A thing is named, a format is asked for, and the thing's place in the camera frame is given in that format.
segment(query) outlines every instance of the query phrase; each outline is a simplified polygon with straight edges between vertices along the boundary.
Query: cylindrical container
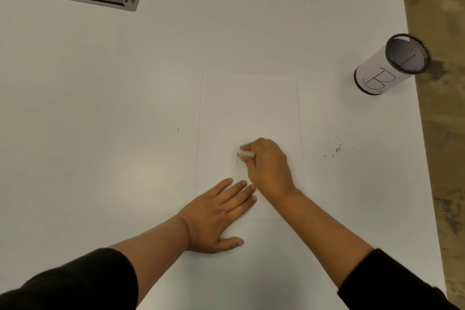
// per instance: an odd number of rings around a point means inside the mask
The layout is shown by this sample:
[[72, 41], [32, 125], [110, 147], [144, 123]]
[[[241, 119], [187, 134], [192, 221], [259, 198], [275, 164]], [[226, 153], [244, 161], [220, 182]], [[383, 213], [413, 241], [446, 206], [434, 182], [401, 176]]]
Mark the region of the cylindrical container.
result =
[[425, 72], [429, 63], [430, 53], [421, 40], [398, 34], [355, 69], [354, 79], [363, 92], [380, 95], [412, 75]]

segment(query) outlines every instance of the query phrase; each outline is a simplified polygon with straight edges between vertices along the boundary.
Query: hand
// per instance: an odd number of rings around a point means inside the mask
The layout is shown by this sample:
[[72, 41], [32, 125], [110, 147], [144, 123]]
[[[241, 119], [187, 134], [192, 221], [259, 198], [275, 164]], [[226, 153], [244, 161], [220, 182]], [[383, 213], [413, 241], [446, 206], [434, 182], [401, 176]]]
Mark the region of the hand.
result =
[[295, 190], [287, 157], [274, 141], [259, 138], [240, 148], [255, 154], [255, 159], [242, 156], [241, 160], [247, 165], [252, 183], [268, 200]]
[[214, 254], [244, 244], [237, 237], [220, 239], [224, 230], [257, 201], [257, 197], [252, 196], [255, 186], [247, 186], [244, 180], [223, 191], [232, 182], [231, 178], [224, 179], [205, 194], [196, 197], [177, 214], [184, 220], [189, 232], [188, 250]]

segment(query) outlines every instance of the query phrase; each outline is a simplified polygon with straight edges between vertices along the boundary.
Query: forearm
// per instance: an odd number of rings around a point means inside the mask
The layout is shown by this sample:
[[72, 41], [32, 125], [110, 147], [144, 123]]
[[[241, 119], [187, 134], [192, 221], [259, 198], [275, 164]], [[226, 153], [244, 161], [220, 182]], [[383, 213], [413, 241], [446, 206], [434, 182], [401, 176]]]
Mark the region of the forearm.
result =
[[311, 249], [337, 287], [373, 250], [299, 190], [270, 198], [270, 203]]
[[188, 247], [189, 233], [179, 217], [110, 246], [124, 254], [134, 267], [139, 286], [138, 304]]

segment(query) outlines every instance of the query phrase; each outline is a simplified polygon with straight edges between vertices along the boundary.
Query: left hand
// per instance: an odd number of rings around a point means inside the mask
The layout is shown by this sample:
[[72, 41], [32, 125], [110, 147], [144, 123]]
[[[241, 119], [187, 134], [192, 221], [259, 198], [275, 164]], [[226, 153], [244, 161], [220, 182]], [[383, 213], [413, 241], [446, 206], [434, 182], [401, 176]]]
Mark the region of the left hand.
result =
[[189, 232], [188, 250], [214, 254], [244, 244], [237, 237], [220, 238], [224, 230], [257, 201], [257, 197], [252, 196], [255, 186], [246, 187], [247, 182], [244, 180], [223, 191], [232, 182], [232, 178], [224, 179], [205, 194], [196, 197], [177, 214], [184, 220]]

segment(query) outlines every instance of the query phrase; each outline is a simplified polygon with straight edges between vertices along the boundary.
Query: right hand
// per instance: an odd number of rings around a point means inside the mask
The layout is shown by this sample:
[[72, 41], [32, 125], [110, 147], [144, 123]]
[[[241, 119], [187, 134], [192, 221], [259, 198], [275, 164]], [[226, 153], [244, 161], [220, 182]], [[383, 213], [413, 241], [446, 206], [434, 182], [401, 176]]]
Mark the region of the right hand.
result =
[[242, 156], [246, 163], [249, 179], [266, 199], [274, 199], [295, 190], [287, 157], [272, 140], [259, 138], [240, 147], [243, 151], [252, 151], [255, 159]]

